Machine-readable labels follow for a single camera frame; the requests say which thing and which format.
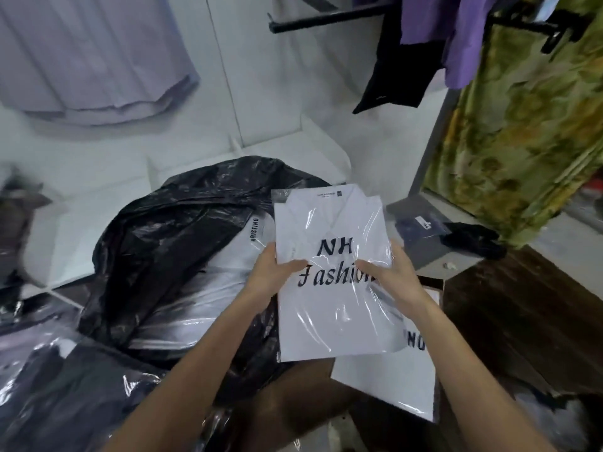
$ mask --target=black garbage bag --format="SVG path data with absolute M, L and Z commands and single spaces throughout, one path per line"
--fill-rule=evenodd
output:
M 93 258 L 96 280 L 79 331 L 126 351 L 124 345 L 133 331 L 157 304 L 175 298 L 245 227 L 254 211 L 274 216 L 272 189 L 328 185 L 278 159 L 264 157 L 225 161 L 170 178 L 160 189 L 122 209 L 102 235 Z M 250 365 L 254 360 L 274 369 L 278 351 L 275 317 L 273 308 L 254 320 L 235 357 L 234 374 L 240 375 L 244 369 L 255 381 L 266 379 L 267 374 L 258 378 L 254 373 L 251 366 L 260 365 L 258 361 Z M 154 364 L 170 358 L 136 357 Z M 240 386 L 240 380 L 231 382 Z

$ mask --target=purple shirt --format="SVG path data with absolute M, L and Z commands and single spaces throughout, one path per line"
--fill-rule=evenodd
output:
M 446 85 L 462 89 L 478 71 L 486 17 L 496 0 L 402 0 L 402 40 L 448 40 Z

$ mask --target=black metal bar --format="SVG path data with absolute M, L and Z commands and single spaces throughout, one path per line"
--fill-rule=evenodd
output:
M 332 23 L 346 22 L 348 20 L 362 19 L 364 17 L 375 17 L 377 15 L 385 14 L 388 8 L 389 5 L 371 5 L 365 8 L 352 9 L 351 11 L 334 11 L 333 13 L 309 17 L 307 19 L 296 19 L 286 22 L 275 22 L 272 19 L 272 16 L 268 14 L 268 17 L 270 18 L 268 27 L 272 33 L 291 32 L 295 30 L 302 30 L 304 28 L 312 28 L 321 25 L 329 25 Z
M 333 11 L 339 11 L 340 9 L 333 3 L 327 0 L 301 0 L 311 8 L 316 9 L 319 13 L 332 13 Z

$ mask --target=black garment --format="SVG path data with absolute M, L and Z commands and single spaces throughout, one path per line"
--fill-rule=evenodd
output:
M 271 190 L 327 182 L 277 159 L 242 157 L 169 179 L 122 209 L 96 245 L 96 286 L 79 331 L 123 346 L 158 303 L 168 304 L 255 210 L 274 215 Z
M 0 406 L 0 450 L 98 450 L 163 376 L 93 342 L 66 358 L 59 348 L 52 342 L 33 351 L 14 380 Z
M 417 108 L 437 70 L 442 68 L 444 41 L 401 45 L 402 0 L 383 18 L 377 63 L 362 100 L 353 113 L 385 103 Z
M 496 241 L 499 234 L 483 225 L 461 222 L 446 223 L 450 234 L 441 236 L 444 246 L 453 250 L 466 250 L 489 260 L 500 260 L 507 255 L 507 248 Z

